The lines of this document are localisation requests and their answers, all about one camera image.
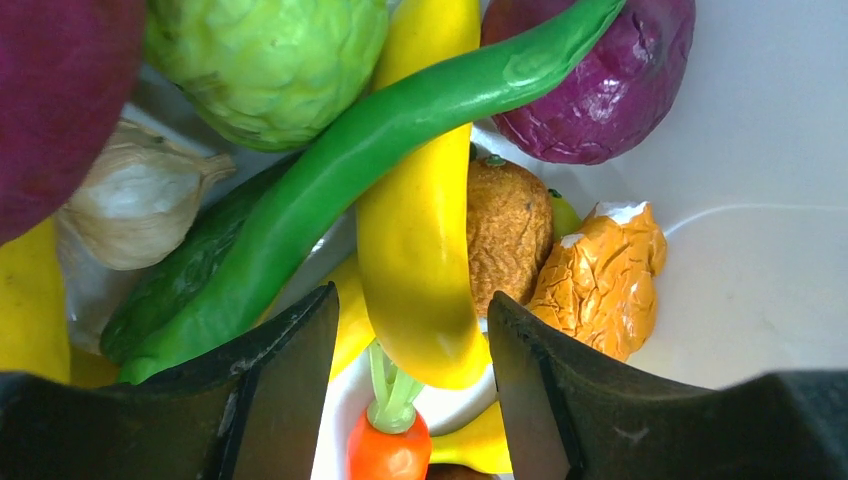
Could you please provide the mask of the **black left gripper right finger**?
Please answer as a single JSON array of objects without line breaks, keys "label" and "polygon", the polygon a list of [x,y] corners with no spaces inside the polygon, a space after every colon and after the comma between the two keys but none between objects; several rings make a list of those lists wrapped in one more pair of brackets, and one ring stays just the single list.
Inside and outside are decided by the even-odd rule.
[{"label": "black left gripper right finger", "polygon": [[843,479],[847,374],[778,371],[710,390],[614,360],[504,293],[490,352],[518,479]]}]

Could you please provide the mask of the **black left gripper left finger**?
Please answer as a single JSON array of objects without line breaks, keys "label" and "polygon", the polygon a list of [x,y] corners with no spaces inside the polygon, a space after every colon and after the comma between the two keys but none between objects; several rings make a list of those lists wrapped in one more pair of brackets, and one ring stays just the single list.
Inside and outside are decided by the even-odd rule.
[{"label": "black left gripper left finger", "polygon": [[1,376],[5,479],[306,479],[339,299],[315,289],[259,327],[138,385]]}]

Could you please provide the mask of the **orange ginger root toy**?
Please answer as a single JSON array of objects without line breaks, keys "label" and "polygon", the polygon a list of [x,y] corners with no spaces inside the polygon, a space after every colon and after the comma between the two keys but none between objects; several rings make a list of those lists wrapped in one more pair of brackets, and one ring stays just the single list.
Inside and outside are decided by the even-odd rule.
[{"label": "orange ginger root toy", "polygon": [[599,202],[557,243],[526,308],[542,322],[625,362],[653,333],[655,278],[667,241],[649,202]]}]

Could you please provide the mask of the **purple sweet potato toy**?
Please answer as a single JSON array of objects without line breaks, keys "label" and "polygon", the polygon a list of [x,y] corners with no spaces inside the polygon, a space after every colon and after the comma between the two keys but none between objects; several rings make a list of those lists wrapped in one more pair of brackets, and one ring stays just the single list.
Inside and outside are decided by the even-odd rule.
[{"label": "purple sweet potato toy", "polygon": [[136,82],[144,28],[142,1],[2,2],[2,242],[82,183]]}]

